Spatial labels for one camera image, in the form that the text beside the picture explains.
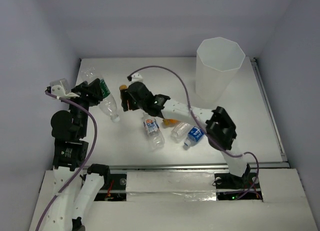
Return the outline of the green label clear bottle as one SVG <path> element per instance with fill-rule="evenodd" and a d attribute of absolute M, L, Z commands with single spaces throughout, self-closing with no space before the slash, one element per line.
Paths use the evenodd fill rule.
<path fill-rule="evenodd" d="M 99 79 L 99 85 L 102 92 L 102 101 L 98 105 L 100 110 L 108 116 L 113 123 L 120 121 L 118 108 L 114 96 L 111 94 L 106 81 L 100 71 L 95 70 L 93 67 L 79 71 L 79 76 L 83 81 L 92 83 L 94 80 Z"/>

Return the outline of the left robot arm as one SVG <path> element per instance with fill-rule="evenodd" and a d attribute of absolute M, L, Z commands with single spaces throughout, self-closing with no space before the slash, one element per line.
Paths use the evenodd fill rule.
<path fill-rule="evenodd" d="M 36 230 L 84 231 L 98 192 L 111 184 L 107 165 L 94 163 L 83 173 L 98 136 L 97 122 L 89 108 L 103 99 L 101 80 L 95 78 L 70 88 L 63 78 L 51 82 L 45 94 L 69 108 L 56 112 L 50 120 L 54 138 L 53 191 Z"/>

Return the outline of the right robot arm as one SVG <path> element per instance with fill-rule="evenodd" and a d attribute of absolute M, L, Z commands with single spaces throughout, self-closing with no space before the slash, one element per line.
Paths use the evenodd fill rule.
<path fill-rule="evenodd" d="M 230 189 L 247 186 L 251 168 L 238 147 L 236 125 L 224 108 L 189 107 L 167 95 L 153 94 L 140 81 L 120 86 L 119 92 L 125 112 L 140 109 L 152 117 L 177 120 L 203 129 L 209 145 L 221 152 L 228 166 L 229 172 L 221 183 L 228 184 Z"/>

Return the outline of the blue orange label clear bottle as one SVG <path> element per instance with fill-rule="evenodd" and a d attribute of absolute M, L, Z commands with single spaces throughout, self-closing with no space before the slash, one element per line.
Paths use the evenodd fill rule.
<path fill-rule="evenodd" d="M 147 113 L 143 113 L 143 126 L 147 134 L 150 148 L 155 151 L 165 146 L 165 139 L 160 130 L 157 120 Z"/>

